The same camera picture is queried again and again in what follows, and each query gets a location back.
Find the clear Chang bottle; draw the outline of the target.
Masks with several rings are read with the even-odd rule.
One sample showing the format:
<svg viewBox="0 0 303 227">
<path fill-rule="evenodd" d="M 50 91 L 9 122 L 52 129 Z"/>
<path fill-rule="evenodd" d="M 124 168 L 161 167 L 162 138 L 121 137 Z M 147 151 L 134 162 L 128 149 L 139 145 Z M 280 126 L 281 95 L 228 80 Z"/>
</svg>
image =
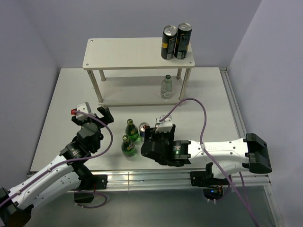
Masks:
<svg viewBox="0 0 303 227">
<path fill-rule="evenodd" d="M 160 95 L 163 99 L 169 99 L 172 95 L 173 83 L 171 75 L 166 75 L 161 83 Z"/>
</svg>

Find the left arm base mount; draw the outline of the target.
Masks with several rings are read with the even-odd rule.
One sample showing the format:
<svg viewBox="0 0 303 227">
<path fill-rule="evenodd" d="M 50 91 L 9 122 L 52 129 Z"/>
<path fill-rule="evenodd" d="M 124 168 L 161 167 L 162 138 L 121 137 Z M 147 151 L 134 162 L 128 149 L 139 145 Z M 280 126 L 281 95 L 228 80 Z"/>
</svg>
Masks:
<svg viewBox="0 0 303 227">
<path fill-rule="evenodd" d="M 107 187 L 107 175 L 92 175 L 81 181 L 74 193 L 74 201 L 77 204 L 91 203 L 97 190 L 104 190 Z"/>
</svg>

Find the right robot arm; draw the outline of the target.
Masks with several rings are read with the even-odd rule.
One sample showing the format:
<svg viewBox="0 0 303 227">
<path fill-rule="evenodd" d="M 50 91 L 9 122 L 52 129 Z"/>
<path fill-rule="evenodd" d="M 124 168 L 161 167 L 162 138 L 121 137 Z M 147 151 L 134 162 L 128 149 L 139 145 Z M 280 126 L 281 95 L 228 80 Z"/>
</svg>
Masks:
<svg viewBox="0 0 303 227">
<path fill-rule="evenodd" d="M 162 166 L 182 167 L 198 164 L 208 168 L 205 180 L 216 184 L 227 175 L 248 171 L 253 174 L 272 172 L 267 143 L 255 133 L 223 142 L 175 140 L 176 126 L 145 129 L 141 155 Z"/>
</svg>

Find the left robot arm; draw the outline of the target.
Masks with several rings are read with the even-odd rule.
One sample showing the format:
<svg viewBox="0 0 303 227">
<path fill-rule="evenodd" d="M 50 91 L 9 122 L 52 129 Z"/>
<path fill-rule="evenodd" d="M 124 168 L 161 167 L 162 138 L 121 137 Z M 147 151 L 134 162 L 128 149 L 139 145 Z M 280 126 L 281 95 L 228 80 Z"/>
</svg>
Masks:
<svg viewBox="0 0 303 227">
<path fill-rule="evenodd" d="M 39 172 L 23 183 L 0 190 L 0 219 L 6 227 L 23 227 L 31 219 L 31 211 L 57 198 L 67 191 L 76 192 L 76 203 L 91 202 L 96 194 L 96 183 L 104 189 L 107 177 L 97 180 L 85 162 L 98 157 L 102 128 L 113 123 L 108 107 L 99 107 L 99 118 L 87 103 L 71 111 L 72 121 L 80 130 L 59 155 Z"/>
</svg>

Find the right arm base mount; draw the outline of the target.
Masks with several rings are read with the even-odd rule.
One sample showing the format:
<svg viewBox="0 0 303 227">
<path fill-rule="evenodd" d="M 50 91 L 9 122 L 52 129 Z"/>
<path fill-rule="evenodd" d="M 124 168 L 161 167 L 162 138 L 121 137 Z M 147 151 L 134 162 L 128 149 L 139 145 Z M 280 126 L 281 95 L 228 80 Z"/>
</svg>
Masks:
<svg viewBox="0 0 303 227">
<path fill-rule="evenodd" d="M 231 191 L 228 180 L 214 178 L 211 171 L 192 171 L 190 181 L 192 187 L 202 188 L 206 201 L 213 204 L 221 201 Z"/>
</svg>

